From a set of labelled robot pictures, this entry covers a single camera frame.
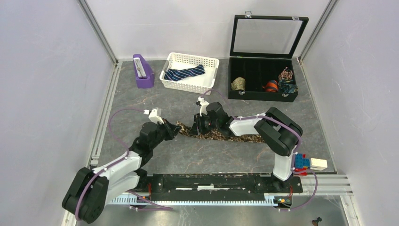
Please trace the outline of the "brown floral tie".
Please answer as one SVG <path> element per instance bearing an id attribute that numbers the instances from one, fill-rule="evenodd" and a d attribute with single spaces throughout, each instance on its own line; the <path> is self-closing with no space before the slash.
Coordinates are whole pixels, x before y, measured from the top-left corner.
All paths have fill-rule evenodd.
<path id="1" fill-rule="evenodd" d="M 209 133 L 207 133 L 205 135 L 191 135 L 189 133 L 191 127 L 186 126 L 185 124 L 183 124 L 180 121 L 177 121 L 176 125 L 181 128 L 179 133 L 186 137 L 205 139 L 205 140 L 215 140 L 215 141 L 265 143 L 265 141 L 263 140 L 263 138 L 260 135 L 242 135 L 239 137 L 238 136 L 226 137 L 216 129 L 211 130 Z"/>

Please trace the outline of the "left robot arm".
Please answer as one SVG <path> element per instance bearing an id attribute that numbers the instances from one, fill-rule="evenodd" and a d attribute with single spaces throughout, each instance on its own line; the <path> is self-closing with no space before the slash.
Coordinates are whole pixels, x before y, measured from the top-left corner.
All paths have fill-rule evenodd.
<path id="1" fill-rule="evenodd" d="M 148 173 L 142 167 L 161 142 L 173 140 L 181 130 L 166 119 L 162 121 L 144 123 L 139 136 L 119 158 L 101 167 L 81 168 L 62 201 L 62 208 L 77 220 L 93 223 L 104 207 L 122 193 L 148 191 Z"/>

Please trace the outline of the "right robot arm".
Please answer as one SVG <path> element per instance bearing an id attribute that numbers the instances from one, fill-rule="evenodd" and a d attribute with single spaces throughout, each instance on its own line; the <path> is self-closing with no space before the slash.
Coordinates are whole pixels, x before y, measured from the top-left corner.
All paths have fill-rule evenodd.
<path id="1" fill-rule="evenodd" d="M 282 111 L 271 107 L 254 116 L 229 116 L 219 102 L 197 101 L 200 106 L 194 115 L 188 135 L 205 137 L 218 133 L 222 138 L 244 139 L 250 135 L 260 138 L 275 153 L 272 187 L 277 192 L 286 191 L 293 175 L 293 155 L 302 143 L 302 128 Z"/>

